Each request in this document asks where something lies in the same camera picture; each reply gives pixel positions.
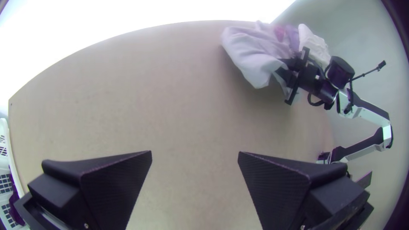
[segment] wall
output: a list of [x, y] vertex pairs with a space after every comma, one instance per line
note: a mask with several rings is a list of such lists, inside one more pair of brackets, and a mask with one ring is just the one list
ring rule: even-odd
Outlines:
[[37, 74], [102, 40], [185, 21], [271, 22], [293, 1], [9, 0], [0, 16], [0, 112], [8, 113], [9, 98]]
[[[326, 40], [331, 55], [350, 63], [356, 76], [386, 61], [380, 72], [356, 80], [354, 91], [389, 112], [395, 138], [393, 147], [348, 163], [355, 179], [373, 170], [372, 184], [367, 190], [375, 210], [363, 229], [383, 229], [399, 198], [409, 164], [408, 59], [388, 12], [381, 0], [299, 0], [278, 21], [307, 24]], [[335, 109], [328, 115], [336, 146], [352, 145], [373, 135], [377, 128], [358, 118], [341, 118]]]

